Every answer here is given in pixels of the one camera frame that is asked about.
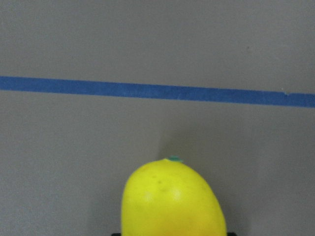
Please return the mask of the yellow mango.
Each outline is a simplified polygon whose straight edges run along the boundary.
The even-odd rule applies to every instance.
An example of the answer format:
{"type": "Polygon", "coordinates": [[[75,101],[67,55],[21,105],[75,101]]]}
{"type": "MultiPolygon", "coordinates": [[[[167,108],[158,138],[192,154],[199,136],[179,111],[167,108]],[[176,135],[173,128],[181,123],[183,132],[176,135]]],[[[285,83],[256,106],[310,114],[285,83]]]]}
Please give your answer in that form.
{"type": "Polygon", "coordinates": [[[220,204],[206,180],[177,156],[139,167],[121,204],[123,236],[225,236],[220,204]]]}

